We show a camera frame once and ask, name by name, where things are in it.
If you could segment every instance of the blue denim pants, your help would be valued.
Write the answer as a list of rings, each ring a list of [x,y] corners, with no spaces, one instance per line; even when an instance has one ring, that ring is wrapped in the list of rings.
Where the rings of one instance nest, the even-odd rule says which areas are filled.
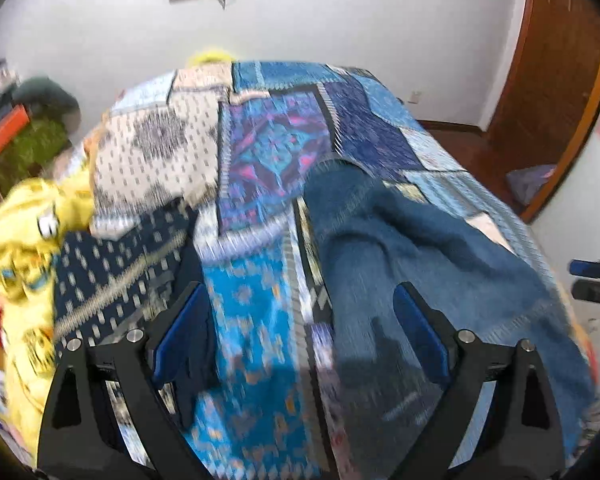
[[[564,307],[535,270],[461,218],[412,202],[343,161],[312,170],[304,201],[333,304],[341,402],[363,478],[394,471],[442,394],[395,317],[392,297],[404,281],[458,330],[511,346],[531,339],[552,385],[566,453],[573,450],[593,384]],[[493,387],[483,386],[452,465],[471,458]]]

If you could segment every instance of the silver screw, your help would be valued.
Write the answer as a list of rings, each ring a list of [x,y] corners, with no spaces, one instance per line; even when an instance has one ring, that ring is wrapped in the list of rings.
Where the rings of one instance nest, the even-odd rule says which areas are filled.
[[[523,339],[520,342],[520,346],[525,352],[533,352],[536,349],[536,345],[534,345],[529,339]]]
[[[71,339],[71,341],[69,341],[66,344],[66,349],[69,352],[75,352],[78,348],[80,348],[81,344],[82,344],[82,341],[80,341],[79,339]]]
[[[135,328],[126,333],[126,340],[131,343],[137,343],[142,339],[143,335],[144,332],[142,332],[142,330],[140,330],[139,328]]]
[[[463,343],[473,343],[475,341],[475,334],[471,330],[461,330],[458,332],[458,339]]]

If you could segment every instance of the baseboard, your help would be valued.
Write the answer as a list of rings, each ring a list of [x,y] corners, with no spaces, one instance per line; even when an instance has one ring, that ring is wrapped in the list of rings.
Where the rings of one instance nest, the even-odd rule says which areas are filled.
[[[475,124],[446,123],[445,121],[418,121],[425,130],[439,130],[442,132],[469,132],[482,135],[484,132]]]

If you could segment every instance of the cartoon eye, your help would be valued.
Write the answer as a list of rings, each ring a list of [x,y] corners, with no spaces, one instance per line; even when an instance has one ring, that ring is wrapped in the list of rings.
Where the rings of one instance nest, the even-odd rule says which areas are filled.
[[[45,211],[38,217],[38,229],[45,240],[55,238],[58,235],[59,226],[60,221],[54,209]]]

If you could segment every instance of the door frame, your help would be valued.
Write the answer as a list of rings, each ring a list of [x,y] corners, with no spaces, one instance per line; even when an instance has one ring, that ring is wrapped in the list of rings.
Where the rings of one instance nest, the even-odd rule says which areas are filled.
[[[491,140],[491,132],[494,130],[498,117],[502,111],[502,107],[505,105],[506,99],[509,96],[513,86],[515,85],[515,79],[518,74],[520,62],[522,61],[522,55],[528,37],[529,25],[531,23],[531,15],[534,7],[534,0],[525,1],[525,10],[522,15],[522,24],[520,26],[520,35],[518,37],[518,43],[516,44],[516,51],[511,60],[511,67],[509,74],[507,75],[507,81],[502,89],[502,94],[498,100],[498,105],[493,114],[493,121],[489,125],[487,132],[484,137],[487,140]],[[533,197],[529,205],[520,214],[520,218],[526,223],[530,223],[538,215],[538,213],[549,203],[549,200],[560,187],[560,184],[568,175],[573,163],[576,161],[584,145],[589,139],[591,132],[596,124],[598,115],[600,113],[600,65],[598,66],[598,72],[594,81],[593,88],[589,95],[587,105],[582,113],[582,117],[576,127],[571,140],[569,141],[566,149],[560,156],[552,176],[549,180],[541,187],[541,189]]]

